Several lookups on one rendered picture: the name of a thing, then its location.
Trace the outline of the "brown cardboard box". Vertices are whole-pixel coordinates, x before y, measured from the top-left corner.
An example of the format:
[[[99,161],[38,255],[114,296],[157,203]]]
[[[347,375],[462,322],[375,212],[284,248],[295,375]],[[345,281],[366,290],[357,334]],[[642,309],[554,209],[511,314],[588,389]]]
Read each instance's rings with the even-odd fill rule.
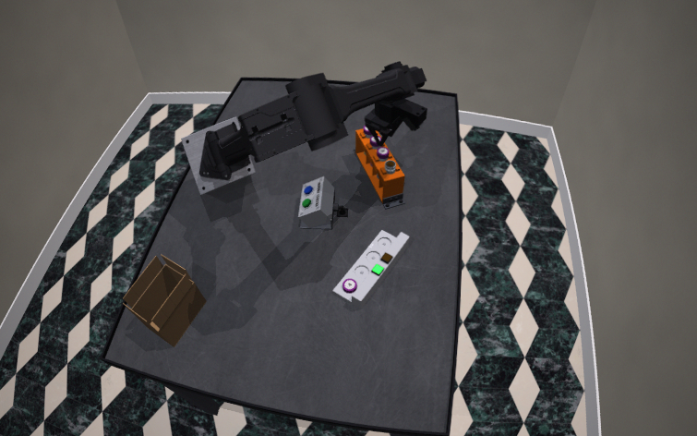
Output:
[[[155,256],[123,297],[132,309],[123,304],[147,328],[175,347],[207,301],[186,269],[161,256],[167,265],[163,266]]]

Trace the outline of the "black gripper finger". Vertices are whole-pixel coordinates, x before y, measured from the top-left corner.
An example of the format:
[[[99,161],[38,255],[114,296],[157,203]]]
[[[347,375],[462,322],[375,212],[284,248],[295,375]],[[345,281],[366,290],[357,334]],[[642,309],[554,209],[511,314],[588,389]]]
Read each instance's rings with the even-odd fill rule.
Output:
[[[379,137],[378,137],[378,135],[377,135],[376,129],[374,129],[373,127],[367,126],[367,125],[366,125],[366,127],[367,127],[367,129],[369,130],[369,132],[373,135],[373,137],[374,137],[376,143],[377,143],[379,146],[381,146],[381,147],[383,146],[383,144],[384,144],[384,142],[386,141],[387,137],[388,137],[388,136],[390,135],[390,133],[391,133],[391,130],[389,130],[389,129],[387,129],[386,131],[384,131],[384,130],[377,130],[377,131],[380,133],[380,135],[382,135],[382,139],[381,139],[381,141],[379,141]],[[372,128],[372,129],[371,129],[371,128]]]
[[[390,137],[392,137],[392,135],[395,133],[395,131],[397,130],[397,128],[400,126],[401,123],[402,123],[402,120],[401,120],[401,122],[400,122],[398,125],[396,125],[396,126],[391,130],[391,133],[390,133],[390,135],[389,135]]]

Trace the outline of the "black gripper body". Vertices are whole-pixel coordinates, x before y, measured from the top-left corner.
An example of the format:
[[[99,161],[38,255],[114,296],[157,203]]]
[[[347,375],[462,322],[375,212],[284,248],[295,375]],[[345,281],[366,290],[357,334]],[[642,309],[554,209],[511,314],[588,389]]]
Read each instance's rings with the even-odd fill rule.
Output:
[[[393,103],[393,101],[380,101],[379,103]],[[376,130],[387,130],[387,128],[393,129],[401,121],[401,118],[396,118],[391,124],[379,119],[379,103],[375,103],[375,108],[365,116],[366,125],[373,127]]]

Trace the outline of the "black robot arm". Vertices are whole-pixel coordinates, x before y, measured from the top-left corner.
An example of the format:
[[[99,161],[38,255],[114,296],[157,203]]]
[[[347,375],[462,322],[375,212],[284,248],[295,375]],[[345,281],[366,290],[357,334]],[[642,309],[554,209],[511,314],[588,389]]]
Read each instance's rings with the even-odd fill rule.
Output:
[[[423,69],[409,69],[401,61],[384,68],[374,79],[341,87],[329,85],[324,73],[288,83],[287,95],[238,116],[238,131],[236,124],[207,131],[200,176],[229,180],[251,164],[250,154],[258,163],[305,142],[311,151],[331,145],[348,136],[343,122],[350,114],[380,101],[394,103],[379,103],[379,119],[391,124],[400,117],[416,131],[427,119],[427,108],[405,98],[424,86]]]

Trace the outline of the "black table edge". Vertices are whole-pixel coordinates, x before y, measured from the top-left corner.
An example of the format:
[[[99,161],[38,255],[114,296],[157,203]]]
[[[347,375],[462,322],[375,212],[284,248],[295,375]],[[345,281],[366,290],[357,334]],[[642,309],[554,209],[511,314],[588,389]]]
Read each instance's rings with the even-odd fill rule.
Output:
[[[295,81],[295,80],[297,80],[297,79],[286,79],[286,78],[240,78],[239,81],[237,82],[237,84],[235,85],[234,89],[233,89],[232,92],[230,93],[229,97],[227,98],[227,100],[226,100],[225,103],[223,104],[223,106],[222,106],[220,112],[216,115],[215,119],[213,120],[213,122],[212,122],[212,124],[211,124],[210,126],[213,126],[213,125],[216,124],[217,120],[219,119],[220,115],[222,114],[222,111],[224,110],[224,108],[226,107],[226,105],[227,105],[227,104],[229,103],[229,101],[231,100],[232,96],[234,95],[236,89],[238,88],[238,86],[240,85],[240,83],[242,82],[242,80]],[[432,90],[425,90],[425,89],[417,89],[417,90],[418,90],[418,92],[433,93],[433,94],[446,95],[446,96],[452,96],[452,97],[455,97],[455,96],[456,96],[456,97],[455,97],[455,101],[456,101],[456,110],[457,110],[457,111],[456,111],[456,115],[457,115],[457,133],[458,133],[459,191],[460,191],[459,273],[458,273],[458,296],[457,296],[457,312],[456,312],[455,341],[454,341],[454,353],[453,353],[453,364],[452,364],[452,375],[451,375],[451,394],[450,394],[449,413],[448,413],[448,422],[447,422],[447,430],[446,430],[446,433],[444,433],[444,432],[420,431],[420,430],[401,430],[401,429],[393,429],[393,428],[384,428],[384,427],[369,426],[369,425],[363,425],[363,424],[355,424],[355,423],[350,423],[350,422],[343,422],[343,421],[338,421],[338,420],[332,420],[332,419],[326,419],[326,418],[316,418],[316,417],[311,417],[311,416],[296,414],[296,413],[287,412],[287,411],[283,411],[283,410],[279,410],[279,409],[274,409],[274,408],[270,408],[270,407],[265,407],[265,406],[259,406],[259,405],[255,405],[255,404],[250,404],[250,403],[247,403],[247,402],[235,400],[235,399],[233,399],[233,398],[221,396],[221,395],[218,395],[218,394],[212,394],[212,393],[205,392],[205,391],[202,391],[202,390],[199,390],[199,389],[196,389],[196,388],[192,388],[192,387],[189,387],[189,386],[186,386],[186,385],[183,385],[183,384],[174,382],[174,381],[168,381],[168,380],[166,380],[166,379],[163,379],[163,378],[160,378],[160,377],[151,375],[151,374],[149,374],[149,373],[146,373],[146,372],[143,372],[143,371],[140,371],[140,370],[137,370],[137,369],[132,369],[132,368],[127,367],[127,366],[124,366],[124,365],[122,365],[122,364],[113,362],[113,361],[111,361],[111,360],[109,360],[109,359],[106,359],[105,357],[106,357],[106,354],[107,354],[108,349],[109,349],[109,347],[110,347],[110,344],[111,344],[111,342],[112,342],[112,340],[113,340],[114,333],[115,333],[115,331],[116,331],[116,328],[117,328],[117,326],[118,326],[118,323],[120,322],[120,319],[121,319],[121,317],[122,317],[122,314],[123,314],[123,312],[124,312],[124,310],[125,310],[125,307],[126,307],[126,306],[124,305],[124,304],[126,304],[125,301],[123,301],[124,304],[122,303],[121,308],[119,309],[119,312],[118,312],[118,314],[117,314],[117,316],[116,316],[116,319],[115,319],[115,321],[114,321],[113,328],[112,328],[112,330],[111,330],[111,332],[110,332],[110,334],[109,334],[109,337],[108,337],[108,339],[107,339],[107,342],[106,342],[106,344],[105,344],[105,347],[104,347],[104,349],[103,349],[103,351],[102,351],[102,355],[101,355],[101,357],[100,357],[100,360],[105,361],[105,362],[110,363],[110,364],[113,364],[113,365],[116,365],[116,366],[118,366],[118,367],[120,367],[120,368],[123,368],[123,369],[128,369],[128,370],[134,371],[134,372],[136,372],[136,373],[138,373],[138,374],[141,374],[141,375],[144,375],[144,376],[153,378],[153,379],[155,379],[155,380],[162,381],[162,382],[167,382],[167,383],[170,383],[170,384],[172,384],[172,385],[175,385],[175,386],[178,386],[178,387],[182,387],[182,388],[185,388],[185,389],[188,389],[188,390],[197,392],[197,393],[206,394],[206,395],[209,395],[209,396],[213,396],[213,397],[220,398],[220,399],[223,399],[223,400],[226,400],[226,401],[238,403],[238,404],[241,404],[241,405],[252,406],[252,407],[255,407],[255,408],[259,408],[259,409],[263,409],[263,410],[268,410],[268,411],[271,411],[271,412],[276,412],[276,413],[285,414],[285,415],[289,415],[289,416],[294,416],[294,417],[299,417],[299,418],[307,418],[307,419],[312,419],[312,420],[317,420],[317,421],[322,421],[322,422],[328,422],[328,423],[339,424],[339,425],[345,425],[345,426],[352,426],[352,427],[357,427],[357,428],[372,429],[372,430],[386,430],[386,431],[394,431],[394,432],[413,433],[413,434],[424,434],[424,435],[435,435],[435,436],[450,436],[450,431],[451,431],[451,414],[452,414],[452,405],[453,405],[454,384],[455,384],[455,373],[456,373],[456,362],[457,362],[457,350],[458,350],[458,337],[459,337],[460,306],[461,306],[461,285],[462,285],[462,253],[463,253],[462,161],[461,161],[461,141],[460,141],[460,124],[459,124],[458,96],[457,96],[457,93],[450,93],[450,92],[445,92],[445,91],[432,91]],[[128,290],[129,290],[129,289],[131,288],[131,286],[137,281],[138,276],[139,276],[139,273],[140,273],[140,271],[141,271],[141,269],[142,269],[142,266],[143,266],[143,264],[144,264],[144,262],[145,262],[145,260],[146,260],[146,258],[147,258],[147,256],[148,256],[149,252],[150,252],[150,248],[151,248],[151,246],[152,246],[152,244],[153,244],[153,242],[154,242],[154,240],[155,240],[155,238],[156,238],[156,236],[157,236],[157,234],[158,234],[158,232],[159,232],[159,230],[160,230],[160,228],[161,228],[161,226],[162,226],[162,223],[163,223],[163,221],[164,221],[164,218],[165,218],[166,214],[168,213],[168,211],[169,211],[169,209],[170,209],[170,207],[171,207],[171,205],[172,205],[172,203],[173,203],[173,201],[174,201],[174,198],[175,198],[175,196],[176,196],[176,194],[177,194],[179,188],[182,186],[182,184],[183,184],[183,182],[184,182],[184,180],[185,180],[185,178],[186,178],[186,175],[187,175],[189,169],[190,169],[190,164],[188,164],[188,166],[187,166],[185,172],[183,173],[183,175],[182,175],[182,177],[181,177],[181,179],[180,179],[178,185],[176,186],[176,188],[175,188],[175,190],[174,190],[174,193],[173,193],[172,197],[170,198],[170,200],[169,200],[169,202],[168,202],[168,204],[167,204],[167,206],[166,206],[166,208],[165,208],[165,210],[164,210],[164,212],[163,212],[163,214],[162,214],[162,217],[161,217],[160,221],[158,222],[158,224],[157,224],[157,226],[156,226],[156,228],[155,228],[155,231],[154,231],[154,233],[153,233],[153,235],[152,235],[152,237],[151,237],[151,239],[150,239],[150,242],[149,242],[149,244],[148,244],[148,246],[147,246],[147,248],[146,248],[146,250],[145,250],[145,252],[144,252],[144,254],[143,254],[143,256],[142,256],[142,259],[141,259],[141,261],[140,261],[140,263],[139,263],[139,265],[138,265],[138,268],[137,268],[137,270],[136,270],[136,272],[135,272],[135,275],[134,275],[134,277],[133,277],[133,279],[132,279],[132,281],[131,281],[131,284],[130,284]],[[128,292],[128,290],[127,290],[127,292]]]

